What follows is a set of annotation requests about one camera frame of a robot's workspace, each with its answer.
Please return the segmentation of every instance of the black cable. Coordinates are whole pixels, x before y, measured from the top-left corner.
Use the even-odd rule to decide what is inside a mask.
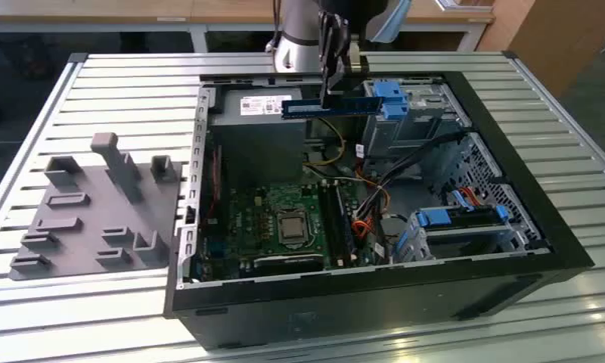
[[[383,248],[383,257],[377,254],[374,251],[374,256],[377,258],[374,259],[374,264],[375,265],[385,265],[387,263],[387,243],[385,241],[385,232],[383,232],[383,227],[381,225],[381,199],[377,199],[374,202],[374,213],[371,213],[371,224],[374,227],[374,238],[375,238],[375,243]]]
[[[322,172],[321,170],[318,170],[318,168],[314,168],[313,166],[310,165],[303,165],[305,168],[309,168],[309,170],[314,171],[319,176],[322,176],[322,178],[327,178],[327,179],[331,179],[333,176],[329,176],[329,174],[326,174],[325,172]]]
[[[406,168],[418,163],[427,152],[441,144],[451,141],[458,141],[467,135],[469,129],[463,129],[457,132],[450,132],[443,135],[438,135],[430,141],[426,141],[406,157],[401,158],[391,168],[383,173],[379,179],[379,185],[385,185],[395,176],[398,176]]]
[[[430,152],[433,148],[451,141],[459,141],[471,129],[466,128],[457,132],[450,132],[447,134],[439,135],[433,138],[430,141],[426,141],[407,156],[402,157],[391,166],[391,168],[381,176],[377,185],[378,187],[373,193],[365,198],[361,203],[361,206],[357,208],[357,217],[361,219],[371,211],[373,202],[377,200],[377,195],[381,191],[381,188],[387,185],[387,183],[403,172],[406,168],[417,164],[423,156]]]
[[[282,5],[282,0],[273,0],[271,10],[273,10],[273,38],[266,44],[266,52],[270,53],[277,47],[278,42],[278,32],[279,32],[279,8]]]
[[[397,218],[401,221],[403,221],[405,223],[407,223],[407,218],[405,216],[402,216],[401,214],[390,214],[390,218]]]

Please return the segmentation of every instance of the aluminum extrusion table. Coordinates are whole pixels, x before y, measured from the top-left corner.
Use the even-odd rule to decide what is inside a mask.
[[[161,317],[166,269],[10,281],[49,157],[101,163],[89,140],[106,130],[137,163],[169,154],[187,175],[198,75],[273,71],[262,54],[73,57],[0,184],[0,361],[605,362],[605,155],[518,60],[498,53],[371,53],[369,60],[373,71],[463,72],[595,268],[489,318],[217,352]]]

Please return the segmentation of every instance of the blue plastic latch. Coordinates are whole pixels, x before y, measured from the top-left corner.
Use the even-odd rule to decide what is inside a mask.
[[[425,217],[423,212],[417,213],[417,221],[419,222],[421,227],[425,227],[427,225],[427,218]]]
[[[406,104],[382,104],[381,111],[383,112],[383,119],[403,119],[407,115]]]
[[[430,225],[449,225],[451,223],[445,209],[427,209],[422,213],[427,216]]]
[[[474,208],[463,199],[462,194],[458,191],[453,191],[453,195],[454,199],[457,199],[457,202],[459,203],[459,206],[462,206],[469,212],[471,212]]]
[[[499,219],[502,220],[502,222],[507,221],[507,211],[506,211],[506,208],[503,206],[495,206],[495,212],[497,212],[497,216],[499,217]]]
[[[403,119],[410,109],[406,94],[401,91],[399,83],[374,81],[374,96],[383,98],[381,111],[385,119]]]
[[[374,96],[382,97],[385,103],[401,104],[405,101],[405,95],[401,91],[399,83],[393,81],[374,81]]]

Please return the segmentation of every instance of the green circuit board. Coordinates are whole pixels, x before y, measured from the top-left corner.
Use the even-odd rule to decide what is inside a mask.
[[[357,205],[353,183],[339,187],[346,209]],[[235,278],[242,261],[258,256],[321,254],[329,267],[317,184],[230,190],[225,237],[209,240],[207,275]]]

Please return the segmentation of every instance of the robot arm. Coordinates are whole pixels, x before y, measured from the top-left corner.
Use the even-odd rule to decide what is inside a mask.
[[[366,60],[358,44],[363,40],[391,42],[409,6],[410,0],[283,0],[275,69],[321,71],[323,108],[365,78]]]

